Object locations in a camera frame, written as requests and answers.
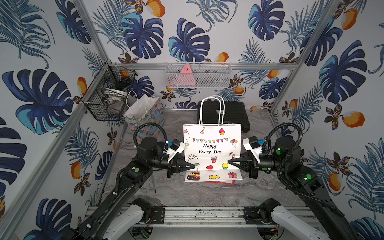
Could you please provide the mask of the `red paper bag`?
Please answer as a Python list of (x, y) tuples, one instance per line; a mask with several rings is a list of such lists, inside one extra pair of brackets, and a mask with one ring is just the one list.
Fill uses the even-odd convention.
[(212, 184), (226, 184), (226, 185), (231, 185), (233, 186), (236, 181), (210, 181), (210, 182), (205, 182), (205, 183), (212, 183)]

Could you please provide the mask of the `white happy paper bag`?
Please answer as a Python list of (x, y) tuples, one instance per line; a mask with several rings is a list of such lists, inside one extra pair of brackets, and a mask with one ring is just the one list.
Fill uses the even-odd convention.
[[(220, 96), (210, 96), (203, 99), (202, 104), (207, 100), (218, 101), (220, 108), (225, 103)], [(186, 183), (243, 179), (240, 169), (228, 164), (228, 160), (241, 156), (241, 125), (224, 124), (223, 121), (224, 114), (221, 113), (217, 124), (203, 124), (201, 105), (199, 122), (183, 125), (185, 161), (196, 166), (186, 172)]]

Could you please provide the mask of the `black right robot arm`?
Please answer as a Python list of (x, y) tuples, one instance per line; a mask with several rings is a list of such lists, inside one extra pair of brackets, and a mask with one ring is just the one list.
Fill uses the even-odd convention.
[(300, 143), (303, 131), (294, 123), (282, 123), (262, 140), (250, 137), (243, 140), (246, 150), (228, 163), (256, 179), (259, 172), (275, 172), (285, 188), (312, 211), (325, 232), (321, 233), (291, 214), (280, 202), (270, 198), (258, 207), (257, 219), (284, 227), (302, 240), (361, 240), (358, 233), (330, 197), (318, 175), (301, 163)]

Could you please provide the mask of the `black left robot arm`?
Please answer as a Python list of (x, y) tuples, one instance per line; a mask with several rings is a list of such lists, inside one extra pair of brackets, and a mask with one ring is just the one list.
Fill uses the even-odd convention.
[[(159, 129), (164, 141), (145, 137), (138, 142), (139, 131), (148, 126)], [(156, 123), (137, 127), (133, 141), (137, 153), (132, 161), (118, 172), (113, 191), (84, 223), (76, 229), (64, 231), (63, 240), (117, 240), (134, 225), (151, 223), (152, 206), (141, 198), (134, 200), (124, 213), (121, 214), (120, 210), (152, 176), (154, 169), (166, 170), (167, 176), (171, 177), (173, 174), (195, 168), (195, 165), (186, 162), (182, 155), (185, 143), (177, 139), (169, 141), (165, 130)]]

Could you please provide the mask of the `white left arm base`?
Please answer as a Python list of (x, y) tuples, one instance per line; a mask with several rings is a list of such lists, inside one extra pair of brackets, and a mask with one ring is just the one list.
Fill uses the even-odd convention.
[(151, 221), (152, 205), (138, 198), (132, 202), (128, 209), (109, 225), (103, 240), (117, 240), (135, 224), (147, 224)]

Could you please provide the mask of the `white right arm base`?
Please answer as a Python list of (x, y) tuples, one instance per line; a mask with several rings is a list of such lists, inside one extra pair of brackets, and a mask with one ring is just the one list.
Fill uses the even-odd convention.
[(259, 206), (260, 220), (275, 223), (293, 233), (300, 240), (330, 240), (327, 233), (320, 232), (302, 221), (275, 199), (268, 199)]

